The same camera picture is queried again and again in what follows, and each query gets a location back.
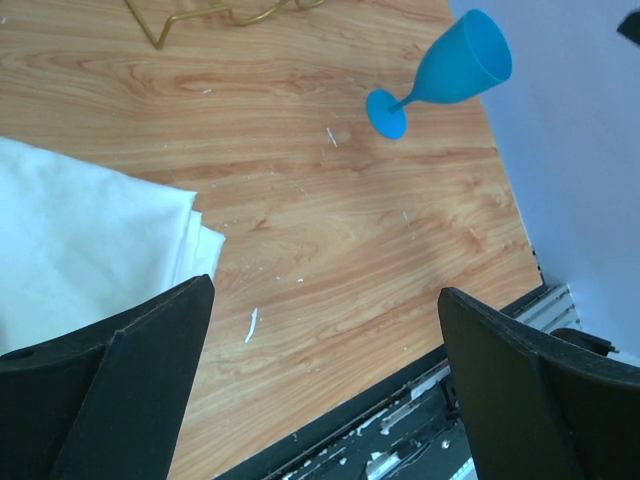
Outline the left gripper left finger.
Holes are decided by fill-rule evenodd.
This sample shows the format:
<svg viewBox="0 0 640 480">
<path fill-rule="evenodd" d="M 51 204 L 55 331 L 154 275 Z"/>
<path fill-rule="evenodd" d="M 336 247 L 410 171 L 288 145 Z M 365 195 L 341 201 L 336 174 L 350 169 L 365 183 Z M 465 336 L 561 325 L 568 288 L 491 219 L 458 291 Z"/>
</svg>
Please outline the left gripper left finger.
<svg viewBox="0 0 640 480">
<path fill-rule="evenodd" d="M 167 478 L 214 295 L 197 276 L 2 355 L 2 478 Z"/>
</svg>

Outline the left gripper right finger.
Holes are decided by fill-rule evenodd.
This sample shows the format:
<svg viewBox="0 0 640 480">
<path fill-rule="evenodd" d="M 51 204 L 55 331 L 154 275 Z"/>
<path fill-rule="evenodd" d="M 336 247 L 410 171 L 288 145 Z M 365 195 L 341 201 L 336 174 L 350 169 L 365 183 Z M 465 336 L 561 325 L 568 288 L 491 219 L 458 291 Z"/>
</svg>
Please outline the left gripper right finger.
<svg viewBox="0 0 640 480">
<path fill-rule="evenodd" d="M 456 288 L 438 313 L 481 479 L 636 479 L 639 369 Z"/>
</svg>

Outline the blue wine glass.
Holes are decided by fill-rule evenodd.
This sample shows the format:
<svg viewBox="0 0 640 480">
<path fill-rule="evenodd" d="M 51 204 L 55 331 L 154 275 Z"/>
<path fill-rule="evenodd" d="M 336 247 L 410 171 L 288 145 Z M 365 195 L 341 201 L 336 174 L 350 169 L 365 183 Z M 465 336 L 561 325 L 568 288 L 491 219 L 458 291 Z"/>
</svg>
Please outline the blue wine glass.
<svg viewBox="0 0 640 480">
<path fill-rule="evenodd" d="M 370 92 L 367 116 L 380 135 L 398 140 L 407 130 L 407 105 L 460 103 L 506 82 L 512 71 L 512 54 L 502 30 L 487 13 L 471 9 L 427 49 L 408 95 L 398 100 L 384 89 Z"/>
</svg>

